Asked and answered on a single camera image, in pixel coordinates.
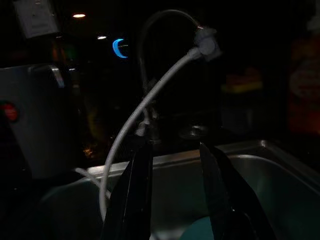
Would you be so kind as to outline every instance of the stainless steel sink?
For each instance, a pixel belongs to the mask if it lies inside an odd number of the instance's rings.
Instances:
[[[219,147],[253,188],[279,240],[320,239],[320,175],[266,142]],[[111,168],[112,189],[127,163]],[[97,177],[103,166],[90,168]],[[151,231],[177,240],[188,225],[208,215],[199,151],[154,158]],[[98,189],[82,179],[46,195],[14,237],[33,240],[98,239],[102,222]]]

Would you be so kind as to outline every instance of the white hose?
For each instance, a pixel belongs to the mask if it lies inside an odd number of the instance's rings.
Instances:
[[[100,205],[100,213],[101,217],[104,220],[107,213],[106,206],[106,194],[105,190],[107,189],[108,184],[108,175],[117,153],[118,148],[120,147],[124,137],[127,135],[131,126],[136,122],[137,118],[143,112],[145,107],[150,104],[150,102],[157,96],[159,91],[166,85],[166,83],[173,77],[173,75],[178,72],[184,65],[188,62],[191,62],[194,59],[200,58],[201,53],[197,48],[192,48],[185,56],[183,56],[179,61],[177,61],[170,69],[167,71],[163,77],[157,82],[157,84],[149,91],[149,93],[145,96],[142,102],[138,105],[138,107],[134,110],[128,120],[125,122],[120,132],[116,136],[113,145],[106,157],[103,176],[101,179],[100,190],[99,190],[99,205]]]
[[[76,167],[74,169],[74,171],[76,173],[88,178],[91,182],[93,182],[100,189],[100,182],[98,181],[98,179],[95,178],[95,176],[93,176],[92,174],[90,174],[89,172],[87,172],[86,170],[84,170],[80,167]],[[105,196],[107,197],[108,200],[110,200],[111,192],[109,190],[106,190]]]

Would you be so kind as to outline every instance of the ceiling light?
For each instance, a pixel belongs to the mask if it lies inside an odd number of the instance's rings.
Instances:
[[[106,38],[107,38],[106,36],[98,36],[97,37],[98,40],[102,40],[102,39],[106,39]]]
[[[74,14],[72,17],[74,17],[75,19],[80,19],[80,18],[84,18],[86,15],[83,13],[80,14]]]

